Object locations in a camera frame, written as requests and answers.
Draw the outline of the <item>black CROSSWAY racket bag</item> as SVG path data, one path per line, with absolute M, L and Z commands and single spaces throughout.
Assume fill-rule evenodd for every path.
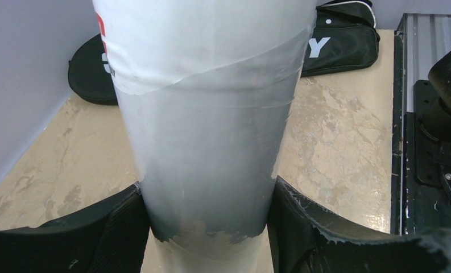
M 301 76 L 368 68 L 378 59 L 379 41 L 376 28 L 317 11 L 316 26 L 304 56 Z M 68 84 L 87 102 L 117 105 L 100 35 L 92 37 L 72 56 L 68 63 Z

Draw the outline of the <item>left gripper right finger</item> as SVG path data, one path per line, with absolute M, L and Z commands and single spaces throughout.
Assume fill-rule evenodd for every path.
M 451 272 L 451 229 L 382 233 L 276 179 L 267 220 L 275 272 Z

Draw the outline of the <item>white shuttlecock tube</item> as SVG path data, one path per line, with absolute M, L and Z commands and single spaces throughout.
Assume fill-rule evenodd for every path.
M 254 272 L 316 1 L 94 1 L 164 272 Z

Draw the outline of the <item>black SPORT racket bag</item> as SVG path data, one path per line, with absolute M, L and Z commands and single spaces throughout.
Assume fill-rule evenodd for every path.
M 376 17 L 371 1 L 330 1 L 317 6 L 317 11 L 376 28 Z

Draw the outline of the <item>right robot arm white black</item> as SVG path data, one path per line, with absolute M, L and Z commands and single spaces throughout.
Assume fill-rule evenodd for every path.
M 451 51 L 431 68 L 428 80 L 438 97 L 421 116 L 421 128 L 435 141 L 451 142 Z

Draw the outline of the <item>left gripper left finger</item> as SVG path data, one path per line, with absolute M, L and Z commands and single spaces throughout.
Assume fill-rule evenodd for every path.
M 132 184 L 38 227 L 0 231 L 0 272 L 140 272 L 149 232 Z

